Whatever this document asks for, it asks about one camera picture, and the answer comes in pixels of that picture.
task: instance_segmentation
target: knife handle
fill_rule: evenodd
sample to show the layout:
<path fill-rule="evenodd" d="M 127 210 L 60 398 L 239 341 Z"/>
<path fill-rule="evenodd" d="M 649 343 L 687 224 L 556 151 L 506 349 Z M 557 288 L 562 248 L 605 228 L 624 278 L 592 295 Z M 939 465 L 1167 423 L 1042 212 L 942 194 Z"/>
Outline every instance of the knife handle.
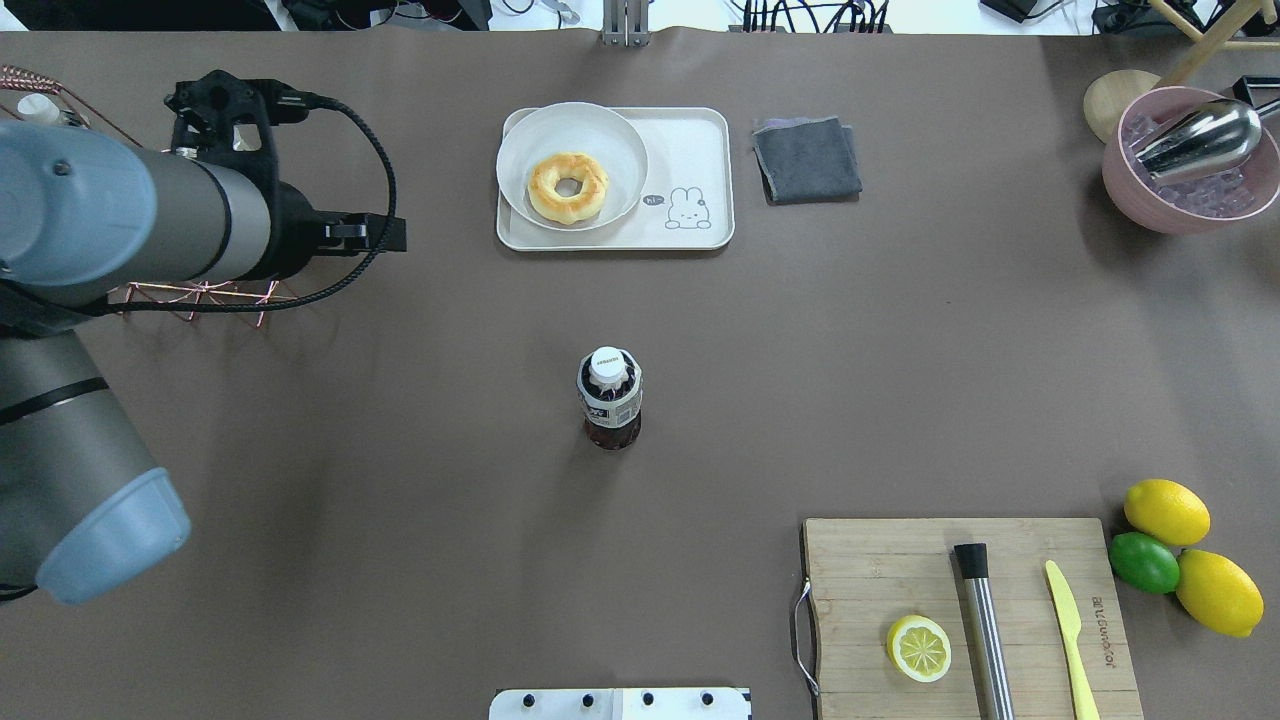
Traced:
<path fill-rule="evenodd" d="M 1066 648 L 1066 667 L 1071 675 L 1071 705 L 1075 706 L 1075 720 L 1101 720 L 1098 706 L 1093 702 L 1089 679 L 1084 675 L 1084 661 L 1080 648 L 1074 642 L 1064 642 Z"/>

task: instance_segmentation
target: cutting board handle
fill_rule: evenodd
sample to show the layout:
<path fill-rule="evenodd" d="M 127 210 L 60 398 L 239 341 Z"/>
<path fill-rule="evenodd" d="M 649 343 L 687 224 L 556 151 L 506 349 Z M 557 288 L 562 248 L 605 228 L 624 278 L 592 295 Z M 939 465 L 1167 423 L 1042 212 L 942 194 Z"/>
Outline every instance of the cutting board handle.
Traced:
<path fill-rule="evenodd" d="M 805 682 L 809 683 L 809 692 L 813 697 L 818 697 L 822 689 L 818 687 L 818 680 L 813 678 L 813 674 L 804 666 L 804 660 L 800 659 L 800 606 L 804 601 L 809 598 L 809 593 L 813 592 L 813 583 L 809 578 L 804 579 L 804 585 L 800 588 L 800 597 L 796 598 L 796 606 L 791 609 L 791 650 L 796 656 L 796 665 L 800 666 L 800 671 L 804 673 Z"/>

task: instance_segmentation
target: bagel hole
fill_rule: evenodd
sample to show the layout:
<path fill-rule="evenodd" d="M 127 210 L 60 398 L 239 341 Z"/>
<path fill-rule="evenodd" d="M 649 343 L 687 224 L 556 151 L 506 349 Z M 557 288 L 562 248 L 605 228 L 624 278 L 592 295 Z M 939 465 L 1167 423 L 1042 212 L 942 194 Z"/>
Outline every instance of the bagel hole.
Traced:
<path fill-rule="evenodd" d="M 556 183 L 556 193 L 561 197 L 573 197 L 579 192 L 582 192 L 582 183 L 573 178 L 561 178 L 561 181 Z"/>

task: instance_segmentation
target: round plate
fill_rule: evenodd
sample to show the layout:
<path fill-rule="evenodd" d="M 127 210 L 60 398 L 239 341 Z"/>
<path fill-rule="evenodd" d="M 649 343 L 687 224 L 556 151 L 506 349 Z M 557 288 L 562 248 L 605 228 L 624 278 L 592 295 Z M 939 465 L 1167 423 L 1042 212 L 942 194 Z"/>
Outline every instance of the round plate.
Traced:
<path fill-rule="evenodd" d="M 609 176 L 604 206 L 593 218 L 562 225 L 529 204 L 534 167 L 557 152 L 586 152 Z M 498 188 L 520 217 L 553 231 L 589 231 L 626 215 L 640 201 L 649 172 L 649 152 L 626 118 L 590 102 L 559 102 L 516 123 L 498 149 Z"/>

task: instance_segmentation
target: wooden disc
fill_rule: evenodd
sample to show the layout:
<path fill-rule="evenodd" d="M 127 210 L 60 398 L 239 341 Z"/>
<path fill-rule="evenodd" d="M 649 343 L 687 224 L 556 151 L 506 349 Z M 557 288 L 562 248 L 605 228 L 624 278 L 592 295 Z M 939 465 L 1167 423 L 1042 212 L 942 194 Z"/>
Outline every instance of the wooden disc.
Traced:
<path fill-rule="evenodd" d="M 1120 114 L 1139 95 L 1160 82 L 1160 76 L 1146 70 L 1110 72 L 1084 91 L 1084 119 L 1098 140 L 1107 142 L 1120 124 Z"/>

